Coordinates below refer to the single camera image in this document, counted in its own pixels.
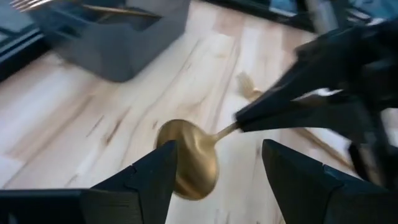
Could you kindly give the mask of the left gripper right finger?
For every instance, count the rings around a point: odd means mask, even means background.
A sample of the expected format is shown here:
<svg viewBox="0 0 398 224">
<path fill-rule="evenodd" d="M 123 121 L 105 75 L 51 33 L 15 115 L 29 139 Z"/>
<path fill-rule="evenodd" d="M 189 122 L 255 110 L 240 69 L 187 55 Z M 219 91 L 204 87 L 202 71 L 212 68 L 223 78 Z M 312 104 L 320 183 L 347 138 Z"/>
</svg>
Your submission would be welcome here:
<svg viewBox="0 0 398 224">
<path fill-rule="evenodd" d="M 262 160 L 286 224 L 398 224 L 398 192 L 271 139 L 262 143 Z"/>
</svg>

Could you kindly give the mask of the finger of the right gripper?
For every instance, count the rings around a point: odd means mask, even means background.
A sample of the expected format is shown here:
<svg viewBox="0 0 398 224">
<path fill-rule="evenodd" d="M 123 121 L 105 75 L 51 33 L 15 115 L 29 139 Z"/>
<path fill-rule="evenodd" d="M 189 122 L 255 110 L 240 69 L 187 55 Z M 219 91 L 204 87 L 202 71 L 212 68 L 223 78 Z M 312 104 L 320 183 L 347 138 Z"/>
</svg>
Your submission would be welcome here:
<svg viewBox="0 0 398 224">
<path fill-rule="evenodd" d="M 333 131 L 360 131 L 358 106 L 353 97 L 344 93 L 310 95 L 299 100 L 265 93 L 239 111 L 239 129 L 327 128 Z"/>
<path fill-rule="evenodd" d="M 299 100 L 302 99 L 302 95 L 313 90 L 336 87 L 341 80 L 341 72 L 340 65 L 297 62 L 265 93 Z M 239 123 L 239 112 L 236 113 L 236 121 Z"/>
</svg>

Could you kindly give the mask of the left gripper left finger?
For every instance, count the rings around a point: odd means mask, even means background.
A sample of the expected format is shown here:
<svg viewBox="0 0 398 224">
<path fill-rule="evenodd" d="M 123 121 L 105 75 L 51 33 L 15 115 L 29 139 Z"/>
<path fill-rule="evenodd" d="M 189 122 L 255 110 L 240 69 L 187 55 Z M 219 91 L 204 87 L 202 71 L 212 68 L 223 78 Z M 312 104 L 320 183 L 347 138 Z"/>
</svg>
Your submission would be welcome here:
<svg viewBox="0 0 398 224">
<path fill-rule="evenodd" d="M 0 190 L 0 224 L 165 224 L 176 169 L 168 141 L 88 189 Z"/>
</svg>

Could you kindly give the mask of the gold spoon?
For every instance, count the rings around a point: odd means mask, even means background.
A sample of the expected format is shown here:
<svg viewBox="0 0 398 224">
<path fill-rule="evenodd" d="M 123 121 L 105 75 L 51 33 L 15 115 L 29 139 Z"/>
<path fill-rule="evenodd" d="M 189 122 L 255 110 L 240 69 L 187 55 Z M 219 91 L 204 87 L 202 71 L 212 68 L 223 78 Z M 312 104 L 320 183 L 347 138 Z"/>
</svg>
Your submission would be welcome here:
<svg viewBox="0 0 398 224">
<path fill-rule="evenodd" d="M 218 133 L 209 134 L 184 119 L 171 119 L 161 126 L 155 147 L 169 141 L 177 144 L 175 195 L 198 201 L 212 193 L 220 173 L 215 146 L 237 129 L 237 124 L 232 123 Z"/>
</svg>

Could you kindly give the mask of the grey plastic bin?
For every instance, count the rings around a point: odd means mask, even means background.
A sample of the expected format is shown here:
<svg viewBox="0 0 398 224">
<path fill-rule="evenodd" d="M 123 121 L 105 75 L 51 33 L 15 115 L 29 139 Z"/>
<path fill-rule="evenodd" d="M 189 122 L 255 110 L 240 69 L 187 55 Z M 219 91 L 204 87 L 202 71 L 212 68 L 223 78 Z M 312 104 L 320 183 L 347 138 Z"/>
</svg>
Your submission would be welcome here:
<svg viewBox="0 0 398 224">
<path fill-rule="evenodd" d="M 125 82 L 183 34 L 190 2 L 53 0 L 29 15 L 61 58 Z"/>
</svg>

